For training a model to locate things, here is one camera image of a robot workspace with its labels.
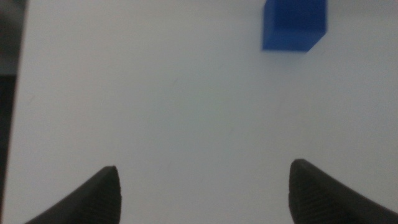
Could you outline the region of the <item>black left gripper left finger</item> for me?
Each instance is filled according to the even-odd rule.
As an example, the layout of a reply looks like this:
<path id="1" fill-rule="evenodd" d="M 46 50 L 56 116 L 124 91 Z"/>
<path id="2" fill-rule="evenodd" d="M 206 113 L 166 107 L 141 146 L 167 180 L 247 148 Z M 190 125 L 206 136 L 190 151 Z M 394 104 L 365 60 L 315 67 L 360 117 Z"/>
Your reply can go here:
<path id="1" fill-rule="evenodd" d="M 118 224 L 121 186 L 115 166 L 106 166 L 30 224 Z"/>

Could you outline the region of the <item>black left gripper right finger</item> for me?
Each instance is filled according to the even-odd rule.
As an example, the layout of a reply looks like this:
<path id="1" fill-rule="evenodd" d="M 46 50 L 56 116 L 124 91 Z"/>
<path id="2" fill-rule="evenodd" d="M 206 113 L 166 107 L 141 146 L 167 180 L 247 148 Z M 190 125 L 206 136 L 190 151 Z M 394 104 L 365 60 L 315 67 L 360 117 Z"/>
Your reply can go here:
<path id="1" fill-rule="evenodd" d="M 397 224 L 397 213 L 362 196 L 305 159 L 290 165 L 289 209 L 293 222 Z"/>

